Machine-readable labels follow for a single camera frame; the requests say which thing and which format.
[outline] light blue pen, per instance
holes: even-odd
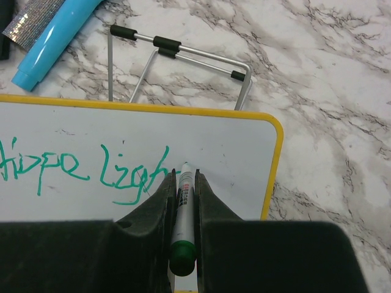
[[[102,0],[66,0],[19,64],[12,82],[31,92],[100,2]]]

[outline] marble surface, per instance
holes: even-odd
[[[113,23],[251,64],[244,109],[274,115],[285,131],[269,219],[338,224],[371,292],[391,292],[391,1],[106,1],[32,94],[107,100]],[[10,82],[25,52],[12,49],[0,93],[25,95]],[[129,100],[153,49],[114,39],[116,101]],[[159,57],[138,101],[233,109],[239,88]]]

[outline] yellow border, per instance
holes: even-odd
[[[270,114],[244,112],[234,110],[219,110],[219,109],[202,109],[192,107],[177,107],[177,106],[156,106],[148,104],[126,104],[103,101],[86,101],[76,99],[59,99],[59,98],[39,98],[34,96],[16,96],[16,95],[0,95],[0,102],[6,103],[21,103],[21,104],[39,104],[49,106],[63,106],[63,107],[80,107],[80,108],[94,108],[94,109],[110,109],[110,110],[125,110],[138,112],[153,112],[153,113],[167,113],[167,114],[183,114],[183,115],[198,115],[198,116],[212,116],[225,118],[238,118],[249,120],[264,120],[270,122],[277,132],[276,148],[274,149],[273,160],[270,168],[270,176],[268,186],[266,187],[265,200],[263,202],[261,220],[266,220],[269,212],[269,205],[273,192],[273,185],[276,179],[277,166],[279,164],[283,129],[280,122]]]

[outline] black foam grip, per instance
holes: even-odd
[[[238,81],[244,81],[245,77],[246,77],[246,75],[244,73],[232,70],[231,78],[236,79]]]
[[[117,26],[115,24],[110,27],[110,34],[116,37],[127,38],[128,40],[136,41],[137,39],[134,37],[136,33],[137,31],[135,29],[128,29],[127,27]]]
[[[164,49],[164,48],[159,48],[159,54],[160,55],[163,55],[163,56],[166,56],[166,57],[170,57],[170,58],[173,58],[175,59],[175,55],[177,55],[177,52],[174,52],[174,51],[171,51],[171,50],[168,50],[168,49]]]
[[[180,45],[182,45],[181,42],[171,40],[169,38],[159,37],[158,35],[155,38],[153,38],[153,46],[164,48],[173,52],[179,52]]]

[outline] dry erase marker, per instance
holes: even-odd
[[[178,209],[170,248],[170,269],[184,277],[194,270],[196,246],[194,245],[194,185],[193,173],[186,162],[182,166],[178,187]]]

